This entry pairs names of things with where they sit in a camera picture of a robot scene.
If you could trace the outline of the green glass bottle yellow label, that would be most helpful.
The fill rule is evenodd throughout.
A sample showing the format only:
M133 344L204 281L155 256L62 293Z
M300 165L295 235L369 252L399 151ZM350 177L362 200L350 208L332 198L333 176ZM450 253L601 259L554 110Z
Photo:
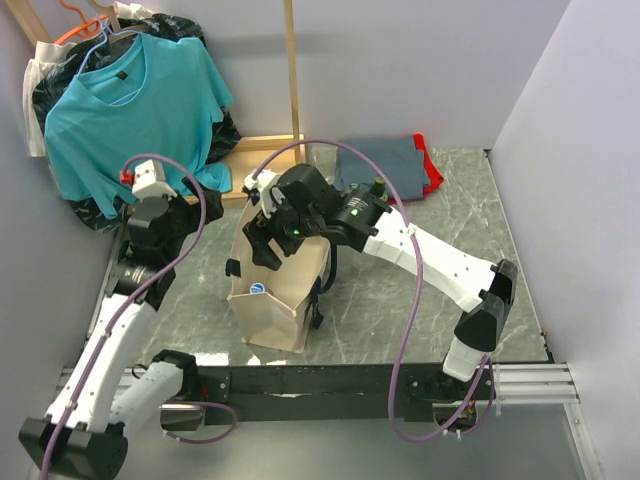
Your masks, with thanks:
M387 202L389 197L386 191L386 183L382 176L377 175L369 188L369 193L382 201Z

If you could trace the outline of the beige canvas tote bag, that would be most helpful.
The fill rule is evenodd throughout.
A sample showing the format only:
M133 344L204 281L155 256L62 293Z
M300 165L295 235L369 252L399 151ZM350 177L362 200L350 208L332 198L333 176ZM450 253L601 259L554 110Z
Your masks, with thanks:
M246 204L235 229L225 273L231 279L228 301L244 342L299 353L304 349L312 313L312 287L328 265L330 244L322 237L307 238L296 253L282 256L274 271L252 262L252 248L242 232L259 208ZM251 294L249 287L262 283L267 293Z

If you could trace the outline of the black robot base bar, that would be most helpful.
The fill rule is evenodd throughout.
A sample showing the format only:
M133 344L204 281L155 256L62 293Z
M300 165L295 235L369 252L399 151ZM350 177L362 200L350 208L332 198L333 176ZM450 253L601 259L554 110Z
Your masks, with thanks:
M391 364L200 366L198 386L166 405L219 403L242 422L382 419L393 393L396 419L431 422L436 405L461 402L472 387L474 399L491 393L488 372L474 385L444 374L437 363L405 363L395 382L392 371Z

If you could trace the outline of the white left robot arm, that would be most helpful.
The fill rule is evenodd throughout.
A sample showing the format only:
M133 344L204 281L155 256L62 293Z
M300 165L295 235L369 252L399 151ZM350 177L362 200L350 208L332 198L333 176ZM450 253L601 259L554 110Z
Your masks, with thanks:
M109 270L91 335L67 383L41 418L28 418L19 441L43 479L113 479L129 441L167 401L200 401L204 385L193 355L163 350L142 377L117 392L125 368L173 283L177 261L186 257L189 235L224 214L222 195L198 183L184 197L137 202Z

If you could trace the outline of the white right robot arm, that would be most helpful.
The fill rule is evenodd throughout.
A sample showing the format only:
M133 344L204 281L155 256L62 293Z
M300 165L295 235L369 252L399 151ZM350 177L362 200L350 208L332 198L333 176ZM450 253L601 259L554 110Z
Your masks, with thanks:
M254 170L244 191L260 211L242 228L255 265L277 271L312 237L386 260L436 287L463 313L438 374L441 392L460 398L481 359L497 347L515 298L518 269L456 249L411 223L372 190L339 191L313 166L282 174Z

